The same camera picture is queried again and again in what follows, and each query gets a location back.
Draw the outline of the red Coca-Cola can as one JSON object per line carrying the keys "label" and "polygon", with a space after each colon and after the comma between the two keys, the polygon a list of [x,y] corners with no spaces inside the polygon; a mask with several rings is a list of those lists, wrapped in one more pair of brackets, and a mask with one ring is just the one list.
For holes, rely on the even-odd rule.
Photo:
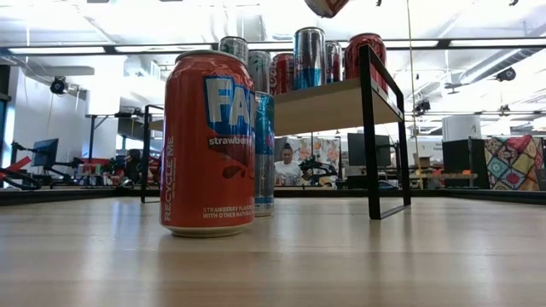
{"label": "red Coca-Cola can", "polygon": [[270,65],[270,93],[273,96],[293,90],[293,53],[280,53],[273,57]]}
{"label": "red Coca-Cola can", "polygon": [[359,48],[368,45],[378,56],[382,64],[386,64],[386,46],[379,34],[365,32],[352,37],[345,49],[345,79],[360,76]]}

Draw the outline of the white Celsius palm can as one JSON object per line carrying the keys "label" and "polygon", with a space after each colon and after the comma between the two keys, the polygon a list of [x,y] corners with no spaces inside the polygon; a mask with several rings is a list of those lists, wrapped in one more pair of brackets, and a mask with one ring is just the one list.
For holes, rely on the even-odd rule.
{"label": "white Celsius palm can", "polygon": [[256,91],[270,93],[270,63],[271,56],[269,52],[262,50],[249,51],[247,67]]}

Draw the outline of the white Celsius peach can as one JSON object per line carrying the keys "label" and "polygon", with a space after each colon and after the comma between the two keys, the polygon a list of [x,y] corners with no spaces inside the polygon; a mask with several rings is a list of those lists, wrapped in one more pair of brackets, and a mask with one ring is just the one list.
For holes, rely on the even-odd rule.
{"label": "white Celsius peach can", "polygon": [[229,54],[229,58],[242,64],[245,68],[248,65],[249,48],[248,42],[241,37],[227,36],[218,43],[218,50]]}

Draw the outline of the red Fanta strawberry can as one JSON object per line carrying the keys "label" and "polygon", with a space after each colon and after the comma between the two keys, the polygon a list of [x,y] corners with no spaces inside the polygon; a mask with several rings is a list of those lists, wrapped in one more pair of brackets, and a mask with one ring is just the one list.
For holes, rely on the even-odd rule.
{"label": "red Fanta strawberry can", "polygon": [[255,113],[245,62],[181,54],[166,81],[160,223],[182,237],[238,235],[254,220]]}
{"label": "red Fanta strawberry can", "polygon": [[350,0],[304,0],[313,13],[323,18],[334,18]]}

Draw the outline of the person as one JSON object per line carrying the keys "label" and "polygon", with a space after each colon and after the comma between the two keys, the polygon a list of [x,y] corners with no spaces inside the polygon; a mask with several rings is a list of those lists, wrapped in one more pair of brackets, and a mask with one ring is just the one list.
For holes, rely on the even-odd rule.
{"label": "person", "polygon": [[142,156],[139,149],[129,149],[125,156],[125,178],[139,184],[142,177]]}
{"label": "person", "polygon": [[293,159],[293,149],[289,143],[285,143],[282,148],[282,160],[275,163],[275,174],[277,186],[299,185],[301,169]]}

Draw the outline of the floral printed panel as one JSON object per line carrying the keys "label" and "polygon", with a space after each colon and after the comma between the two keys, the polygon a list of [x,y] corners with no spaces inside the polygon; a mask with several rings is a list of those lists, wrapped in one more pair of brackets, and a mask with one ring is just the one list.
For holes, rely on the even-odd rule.
{"label": "floral printed panel", "polygon": [[339,179],[340,171],[340,140],[337,138],[301,138],[296,142],[295,161],[299,164],[314,156],[315,159],[324,164],[331,164],[338,172],[338,176],[332,181],[335,188]]}

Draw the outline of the black monitor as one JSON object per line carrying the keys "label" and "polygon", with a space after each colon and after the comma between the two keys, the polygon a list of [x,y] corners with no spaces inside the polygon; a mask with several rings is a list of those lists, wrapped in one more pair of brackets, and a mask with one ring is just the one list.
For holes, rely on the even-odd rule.
{"label": "black monitor", "polygon": [[[347,146],[350,166],[366,166],[365,137],[360,133],[347,134]],[[398,154],[398,144],[391,143],[389,136],[375,136],[376,162],[379,167],[393,165],[392,154]]]}
{"label": "black monitor", "polygon": [[33,144],[32,166],[52,167],[55,164],[59,139],[48,139]]}

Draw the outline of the wooden workbench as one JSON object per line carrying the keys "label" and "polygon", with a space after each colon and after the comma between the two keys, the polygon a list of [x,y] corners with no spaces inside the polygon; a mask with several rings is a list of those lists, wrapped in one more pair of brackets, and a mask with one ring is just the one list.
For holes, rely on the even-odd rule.
{"label": "wooden workbench", "polygon": [[444,180],[467,180],[468,186],[472,188],[474,186],[473,182],[477,178],[478,175],[476,173],[470,172],[449,173],[433,171],[428,173],[416,172],[409,175],[410,181],[417,181],[423,188],[429,188],[431,182],[443,187]]}

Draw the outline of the black high table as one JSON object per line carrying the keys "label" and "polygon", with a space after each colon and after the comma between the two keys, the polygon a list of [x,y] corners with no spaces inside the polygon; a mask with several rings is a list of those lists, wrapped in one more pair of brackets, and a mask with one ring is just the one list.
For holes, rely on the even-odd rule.
{"label": "black high table", "polygon": [[117,137],[142,141],[144,137],[144,112],[131,109],[113,114],[86,114],[90,119],[90,138],[85,158],[110,159],[117,155]]}

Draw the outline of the long ceiling light bar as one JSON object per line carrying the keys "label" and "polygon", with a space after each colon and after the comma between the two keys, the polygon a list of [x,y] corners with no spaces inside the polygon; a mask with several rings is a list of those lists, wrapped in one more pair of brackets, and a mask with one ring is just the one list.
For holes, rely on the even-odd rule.
{"label": "long ceiling light bar", "polygon": [[[386,39],[388,50],[447,49],[532,49],[546,48],[546,37],[540,38],[441,38]],[[217,43],[106,44],[0,46],[1,56],[83,56],[83,55],[148,55],[178,54],[193,49],[216,49]]]}

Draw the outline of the white cabinet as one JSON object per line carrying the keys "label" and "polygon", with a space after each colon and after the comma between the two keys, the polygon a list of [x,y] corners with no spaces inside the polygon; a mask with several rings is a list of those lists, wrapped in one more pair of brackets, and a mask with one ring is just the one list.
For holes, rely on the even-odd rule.
{"label": "white cabinet", "polygon": [[481,124],[479,115],[454,115],[442,119],[442,135],[444,142],[481,139]]}

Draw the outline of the colourful patchwork quilt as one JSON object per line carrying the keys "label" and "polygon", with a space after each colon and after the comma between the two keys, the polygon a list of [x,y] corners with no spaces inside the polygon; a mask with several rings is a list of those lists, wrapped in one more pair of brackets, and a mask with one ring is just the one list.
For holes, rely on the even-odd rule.
{"label": "colourful patchwork quilt", "polygon": [[485,161],[491,189],[538,191],[537,172],[544,167],[543,139],[492,137],[485,141]]}

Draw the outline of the red black bent apparatus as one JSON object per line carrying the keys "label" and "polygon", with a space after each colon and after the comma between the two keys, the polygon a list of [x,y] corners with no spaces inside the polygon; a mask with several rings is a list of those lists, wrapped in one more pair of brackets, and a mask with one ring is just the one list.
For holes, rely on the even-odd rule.
{"label": "red black bent apparatus", "polygon": [[6,182],[11,187],[24,191],[39,190],[42,187],[42,183],[21,172],[22,168],[31,162],[29,157],[25,157],[7,168],[0,167],[0,182]]}

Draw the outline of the wooden shelf with black frame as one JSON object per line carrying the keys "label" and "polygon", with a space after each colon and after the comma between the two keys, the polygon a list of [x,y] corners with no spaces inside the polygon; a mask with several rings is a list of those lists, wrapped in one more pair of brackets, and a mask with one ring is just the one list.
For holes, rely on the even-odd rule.
{"label": "wooden shelf with black frame", "polygon": [[363,123],[363,99],[357,78],[273,96],[275,137]]}

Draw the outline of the black aluminium rig frame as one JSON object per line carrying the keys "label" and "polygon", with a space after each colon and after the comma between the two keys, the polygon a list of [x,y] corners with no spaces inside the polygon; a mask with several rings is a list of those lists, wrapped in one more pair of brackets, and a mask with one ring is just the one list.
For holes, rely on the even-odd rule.
{"label": "black aluminium rig frame", "polygon": [[[93,200],[103,198],[136,197],[139,200],[158,198],[160,191],[150,189],[118,188],[76,188],[76,189],[40,189],[35,191],[17,191],[14,189],[0,189],[0,206],[27,205],[33,203],[47,203],[72,200]],[[357,198],[366,200],[369,192],[363,189],[290,189],[279,188],[274,197],[280,198]],[[513,202],[546,206],[546,192],[544,191],[513,191],[513,190],[485,190],[485,189],[437,189],[410,191],[410,198],[458,198],[469,200],[488,200]]]}

